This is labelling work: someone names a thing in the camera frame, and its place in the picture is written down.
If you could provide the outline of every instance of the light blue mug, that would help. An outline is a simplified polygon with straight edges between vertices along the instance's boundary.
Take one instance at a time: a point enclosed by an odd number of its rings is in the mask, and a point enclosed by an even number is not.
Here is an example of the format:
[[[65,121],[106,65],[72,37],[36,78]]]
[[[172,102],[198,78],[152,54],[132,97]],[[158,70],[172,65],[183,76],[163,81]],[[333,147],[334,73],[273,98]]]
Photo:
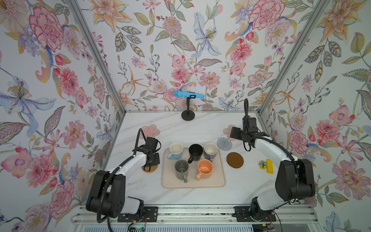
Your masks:
[[[170,145],[170,154],[167,156],[169,160],[180,160],[183,155],[183,145],[181,143],[173,143]]]

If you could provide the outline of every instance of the brown saucer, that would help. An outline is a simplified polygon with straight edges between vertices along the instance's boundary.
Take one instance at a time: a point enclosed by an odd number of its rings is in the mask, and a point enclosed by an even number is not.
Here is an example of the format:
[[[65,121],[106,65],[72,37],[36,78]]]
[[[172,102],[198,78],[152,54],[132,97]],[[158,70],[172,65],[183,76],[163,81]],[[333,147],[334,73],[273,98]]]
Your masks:
[[[240,154],[231,152],[227,155],[227,163],[229,164],[229,166],[238,169],[243,165],[243,158]]]

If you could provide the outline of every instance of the yellow wooden block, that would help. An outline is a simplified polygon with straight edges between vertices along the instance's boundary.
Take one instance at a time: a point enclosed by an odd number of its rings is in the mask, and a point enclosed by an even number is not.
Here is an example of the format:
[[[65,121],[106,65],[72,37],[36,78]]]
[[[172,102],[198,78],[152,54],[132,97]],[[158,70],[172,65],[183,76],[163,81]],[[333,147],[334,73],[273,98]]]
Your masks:
[[[270,173],[270,174],[273,174],[273,163],[271,160],[267,160],[267,172]]]

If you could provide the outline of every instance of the gray mug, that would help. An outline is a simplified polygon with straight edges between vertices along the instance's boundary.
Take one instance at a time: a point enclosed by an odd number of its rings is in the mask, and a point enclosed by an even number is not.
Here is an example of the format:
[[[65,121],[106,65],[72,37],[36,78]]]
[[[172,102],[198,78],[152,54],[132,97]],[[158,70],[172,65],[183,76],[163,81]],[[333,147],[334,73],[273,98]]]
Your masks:
[[[175,176],[179,180],[183,180],[187,183],[188,177],[188,163],[185,160],[179,160],[175,163]]]

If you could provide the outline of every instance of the black mug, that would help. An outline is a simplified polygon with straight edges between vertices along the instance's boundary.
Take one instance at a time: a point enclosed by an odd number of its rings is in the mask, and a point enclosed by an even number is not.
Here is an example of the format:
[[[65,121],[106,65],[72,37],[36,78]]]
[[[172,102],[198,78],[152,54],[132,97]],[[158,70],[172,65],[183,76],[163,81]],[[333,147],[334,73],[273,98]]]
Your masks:
[[[199,144],[193,144],[189,147],[188,151],[190,155],[188,163],[190,164],[192,161],[199,161],[201,159],[204,149]]]

